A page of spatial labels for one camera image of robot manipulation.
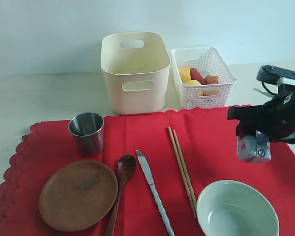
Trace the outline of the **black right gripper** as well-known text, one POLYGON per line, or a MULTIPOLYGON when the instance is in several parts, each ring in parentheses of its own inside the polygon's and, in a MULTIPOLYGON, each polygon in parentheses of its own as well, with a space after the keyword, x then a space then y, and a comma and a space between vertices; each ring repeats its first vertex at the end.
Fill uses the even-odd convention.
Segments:
POLYGON ((295 144, 295 91, 285 91, 263 105, 231 106, 228 120, 238 120, 236 135, 266 135, 271 142, 295 144))

